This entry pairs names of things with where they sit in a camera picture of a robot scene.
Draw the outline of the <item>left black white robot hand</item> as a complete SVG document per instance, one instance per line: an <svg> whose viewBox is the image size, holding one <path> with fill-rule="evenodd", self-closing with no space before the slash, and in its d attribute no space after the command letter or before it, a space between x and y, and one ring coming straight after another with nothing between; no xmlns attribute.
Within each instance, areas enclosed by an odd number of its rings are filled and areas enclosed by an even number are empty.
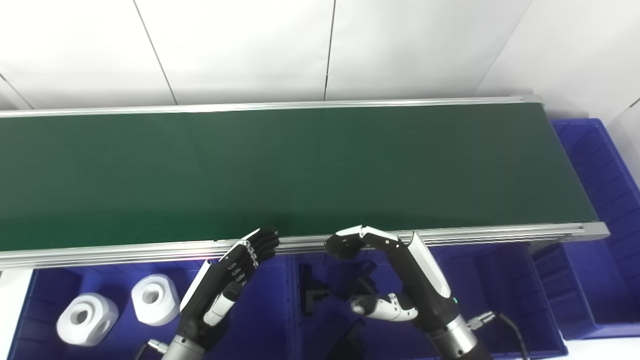
<svg viewBox="0 0 640 360"><path fill-rule="evenodd" d="M226 332L224 318L258 266L275 256L279 233L258 228L238 240L218 260L205 260L180 304L176 335L205 351Z"/></svg>

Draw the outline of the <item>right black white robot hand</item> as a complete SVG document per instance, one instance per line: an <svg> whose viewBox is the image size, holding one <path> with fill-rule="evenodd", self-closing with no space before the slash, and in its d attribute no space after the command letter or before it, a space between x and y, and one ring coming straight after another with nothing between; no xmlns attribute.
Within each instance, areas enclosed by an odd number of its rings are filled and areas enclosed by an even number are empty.
<svg viewBox="0 0 640 360"><path fill-rule="evenodd" d="M330 256L352 260L365 246L382 251L402 283L399 297L409 299L414 325L425 333L443 330L461 312L434 255L417 232L410 241L378 228L357 225L339 230L325 242Z"/></svg>

